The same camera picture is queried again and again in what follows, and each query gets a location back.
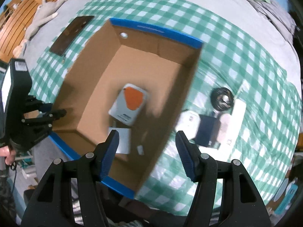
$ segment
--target cardboard box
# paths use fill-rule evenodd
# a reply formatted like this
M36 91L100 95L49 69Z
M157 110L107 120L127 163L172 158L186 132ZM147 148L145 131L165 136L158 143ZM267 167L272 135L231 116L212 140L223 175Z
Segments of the cardboard box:
M108 111L126 83L149 94L131 127L128 160L115 158L109 176L137 191L173 130L196 70L202 42L174 30L111 18L87 42L69 70L54 109L67 115L53 131L78 154L104 142ZM142 145L144 156L137 152Z

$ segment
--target screen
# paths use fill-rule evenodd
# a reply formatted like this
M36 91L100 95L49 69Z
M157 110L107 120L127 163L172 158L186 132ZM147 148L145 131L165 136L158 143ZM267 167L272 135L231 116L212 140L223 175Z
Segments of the screen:
M2 82L2 89L1 89L3 112L5 112L6 102L9 97L9 91L11 89L11 86L12 86L11 67L9 66L4 76L4 80Z

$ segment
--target wooden headboard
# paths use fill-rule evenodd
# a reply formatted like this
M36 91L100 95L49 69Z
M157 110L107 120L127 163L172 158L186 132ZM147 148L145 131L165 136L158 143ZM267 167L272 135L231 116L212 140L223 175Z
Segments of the wooden headboard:
M14 48L21 43L25 28L31 24L39 5L37 0L12 0L8 6L11 8L13 4L18 7L0 31L0 59L7 63L13 57Z

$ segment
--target stuffed animal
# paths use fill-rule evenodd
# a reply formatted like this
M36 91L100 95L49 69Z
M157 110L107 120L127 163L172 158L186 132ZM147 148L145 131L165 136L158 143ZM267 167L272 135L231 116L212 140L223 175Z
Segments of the stuffed animal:
M20 58L20 56L23 56L24 51L25 51L25 44L27 40L23 39L17 47L14 48L13 50L13 55L15 58Z
M58 8L66 1L67 0L57 0L56 2L46 2L46 0L42 0L42 4L38 6L32 23L25 31L24 39L20 45L13 50L14 57L19 58L23 55L27 41L39 31L42 25L58 16Z

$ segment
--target checkered tablecloth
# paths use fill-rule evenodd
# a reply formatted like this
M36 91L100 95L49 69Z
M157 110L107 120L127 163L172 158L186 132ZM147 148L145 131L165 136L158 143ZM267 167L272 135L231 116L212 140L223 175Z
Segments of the checkered tablecloth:
M46 48L31 71L31 94L54 102L68 68L87 40L110 17L173 28L200 38L205 42L204 48L183 109L210 114L213 108L209 97L214 87L225 86L236 93L244 79L249 83L249 90L239 95L247 109L228 161L241 160L264 202L269 201L293 156L301 101L294 85L286 80L286 71L259 43L232 23L185 0L92 0L79 15L95 18L69 47L64 61ZM186 215L196 184L186 177L174 140L172 132L136 198L153 207ZM219 180L214 207L220 205L221 195Z

